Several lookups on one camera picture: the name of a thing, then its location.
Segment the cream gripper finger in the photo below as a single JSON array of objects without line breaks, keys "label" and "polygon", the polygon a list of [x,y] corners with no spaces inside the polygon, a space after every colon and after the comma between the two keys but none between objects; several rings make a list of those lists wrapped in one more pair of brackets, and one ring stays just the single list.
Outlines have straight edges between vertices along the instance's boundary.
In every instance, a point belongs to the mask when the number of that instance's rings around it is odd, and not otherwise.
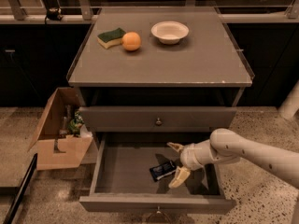
[{"label": "cream gripper finger", "polygon": [[179,143],[168,142],[167,145],[172,149],[174,149],[177,153],[181,153],[182,150],[184,149],[184,146]]},{"label": "cream gripper finger", "polygon": [[175,176],[169,183],[168,187],[170,189],[175,189],[181,186],[190,176],[191,170],[187,167],[177,167],[175,171]]}]

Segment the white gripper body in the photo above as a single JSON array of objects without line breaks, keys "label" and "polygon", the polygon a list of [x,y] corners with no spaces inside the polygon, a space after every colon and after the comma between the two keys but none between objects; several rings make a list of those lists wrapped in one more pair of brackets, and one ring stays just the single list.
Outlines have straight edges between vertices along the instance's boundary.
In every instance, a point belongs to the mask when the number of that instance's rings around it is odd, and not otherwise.
[{"label": "white gripper body", "polygon": [[191,171],[202,168],[202,164],[197,160],[195,156],[195,151],[195,144],[186,145],[180,151],[180,162],[185,168]]}]

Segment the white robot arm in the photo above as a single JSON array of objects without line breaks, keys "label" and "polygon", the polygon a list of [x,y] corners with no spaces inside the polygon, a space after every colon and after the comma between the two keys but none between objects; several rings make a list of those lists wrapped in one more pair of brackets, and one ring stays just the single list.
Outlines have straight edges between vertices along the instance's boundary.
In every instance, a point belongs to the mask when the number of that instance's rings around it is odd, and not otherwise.
[{"label": "white robot arm", "polygon": [[[299,153],[248,140],[227,129],[214,131],[210,138],[198,144],[169,145],[181,157],[169,186],[176,188],[190,173],[206,164],[242,158],[272,176],[299,188]],[[185,217],[180,224],[299,224],[298,208],[290,208],[273,196],[272,184],[267,182],[258,191],[250,190],[247,200],[233,208],[227,217]]]}]

